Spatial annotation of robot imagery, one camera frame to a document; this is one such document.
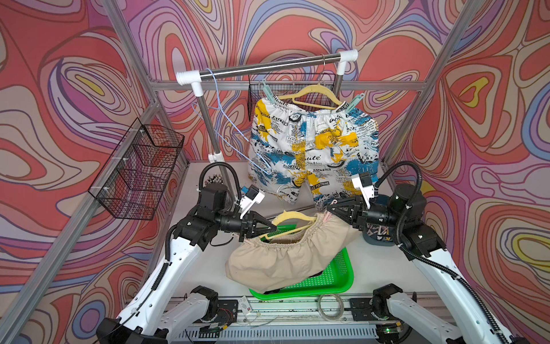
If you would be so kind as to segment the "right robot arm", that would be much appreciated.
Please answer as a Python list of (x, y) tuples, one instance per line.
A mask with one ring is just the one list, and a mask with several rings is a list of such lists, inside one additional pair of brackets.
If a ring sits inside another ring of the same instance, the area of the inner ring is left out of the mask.
[[(415, 183), (396, 186), (388, 201), (379, 203), (380, 185), (401, 166), (414, 170)], [(528, 339), (514, 335), (490, 311), (464, 278), (445, 242), (423, 222), (427, 201), (421, 193), (422, 182), (420, 167), (412, 161), (401, 161), (376, 183), (369, 173), (354, 175), (352, 184), (361, 194), (327, 206), (329, 213), (361, 232), (374, 225), (387, 227), (392, 243), (428, 279), (454, 322), (434, 315), (394, 284), (374, 290), (372, 315), (379, 319), (397, 318), (430, 343), (528, 343)]]

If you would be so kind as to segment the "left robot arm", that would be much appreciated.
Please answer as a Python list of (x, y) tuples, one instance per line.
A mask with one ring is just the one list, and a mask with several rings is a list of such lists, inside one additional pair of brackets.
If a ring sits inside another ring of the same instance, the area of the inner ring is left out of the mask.
[[(236, 198), (227, 204), (226, 184), (204, 183), (212, 168), (227, 169), (233, 176)], [(188, 297), (167, 309), (177, 287), (197, 258), (219, 232), (236, 234), (239, 241), (276, 230), (276, 225), (255, 212), (265, 193), (256, 186), (242, 188), (235, 169), (225, 162), (206, 166), (198, 184), (198, 200), (189, 213), (167, 234), (164, 256), (132, 301), (115, 318), (105, 318), (96, 330), (97, 343), (171, 343), (199, 320), (217, 318), (219, 295), (197, 286)]]

